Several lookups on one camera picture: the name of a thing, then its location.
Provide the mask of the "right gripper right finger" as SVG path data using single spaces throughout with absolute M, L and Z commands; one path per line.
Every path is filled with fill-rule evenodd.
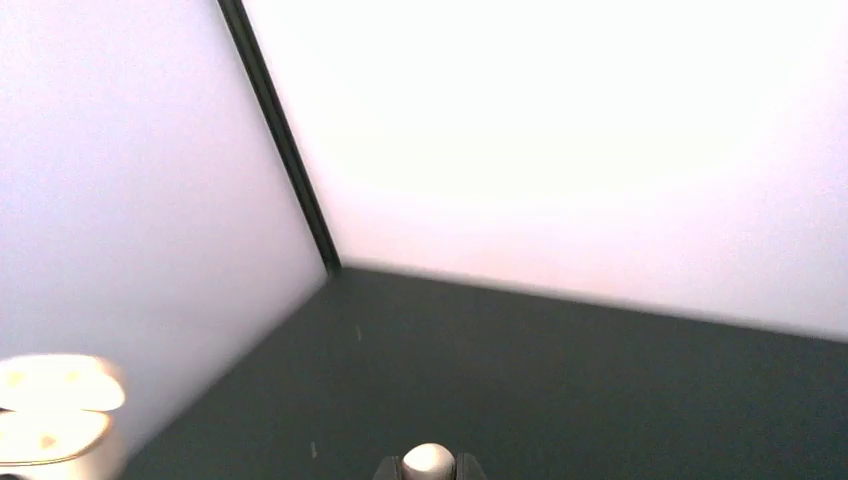
M 487 480 L 481 464 L 471 454 L 460 453 L 455 460 L 455 480 Z

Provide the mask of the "pink earbuds charging case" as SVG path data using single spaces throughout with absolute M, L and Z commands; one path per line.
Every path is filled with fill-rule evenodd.
M 126 463 L 112 412 L 126 401 L 119 368 L 97 356 L 1 361 L 1 477 L 110 480 Z

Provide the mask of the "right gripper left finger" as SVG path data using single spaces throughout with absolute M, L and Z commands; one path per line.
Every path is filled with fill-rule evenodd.
M 372 480 L 403 480 L 403 462 L 398 456 L 384 457 L 375 473 Z

